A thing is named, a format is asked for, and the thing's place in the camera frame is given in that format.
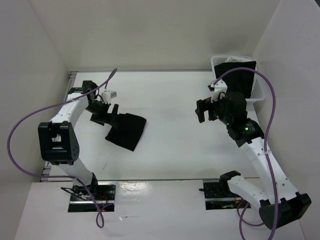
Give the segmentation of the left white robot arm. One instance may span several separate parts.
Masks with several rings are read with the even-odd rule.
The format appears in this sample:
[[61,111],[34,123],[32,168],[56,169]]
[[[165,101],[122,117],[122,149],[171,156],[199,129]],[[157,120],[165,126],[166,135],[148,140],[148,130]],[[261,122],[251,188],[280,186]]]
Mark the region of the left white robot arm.
[[72,178],[73,187],[66,192],[81,199],[93,200],[98,197],[100,188],[95,174],[89,171],[80,159],[80,145],[74,127],[83,113],[91,113],[93,122],[112,127],[118,126],[118,105],[108,113],[115,91],[103,90],[91,80],[85,80],[81,87],[72,87],[67,94],[67,103],[49,121],[38,125],[41,157],[44,161],[58,166]]

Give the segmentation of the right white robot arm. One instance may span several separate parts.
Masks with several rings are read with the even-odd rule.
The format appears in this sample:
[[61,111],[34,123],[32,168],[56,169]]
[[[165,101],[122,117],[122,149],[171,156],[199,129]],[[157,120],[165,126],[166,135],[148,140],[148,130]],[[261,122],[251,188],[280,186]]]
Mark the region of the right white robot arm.
[[258,210],[263,224],[269,229],[273,224],[280,228],[299,220],[311,205],[311,198],[306,193],[299,193],[268,145],[264,144],[265,134],[259,124],[248,117],[244,96],[229,92],[219,93],[214,101],[209,97],[200,99],[195,109],[200,123],[205,120],[205,112],[210,121],[219,120],[226,126],[228,135],[246,154],[264,185],[261,189],[233,170],[220,176],[219,192],[225,197],[232,194],[242,197]]

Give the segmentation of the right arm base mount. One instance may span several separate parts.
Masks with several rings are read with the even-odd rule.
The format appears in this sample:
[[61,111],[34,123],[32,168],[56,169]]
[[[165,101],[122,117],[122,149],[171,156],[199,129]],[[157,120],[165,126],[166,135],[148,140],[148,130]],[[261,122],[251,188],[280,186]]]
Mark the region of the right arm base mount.
[[203,180],[202,184],[199,191],[204,195],[206,210],[236,209],[238,206],[244,208],[247,204],[241,196],[224,188],[217,179]]

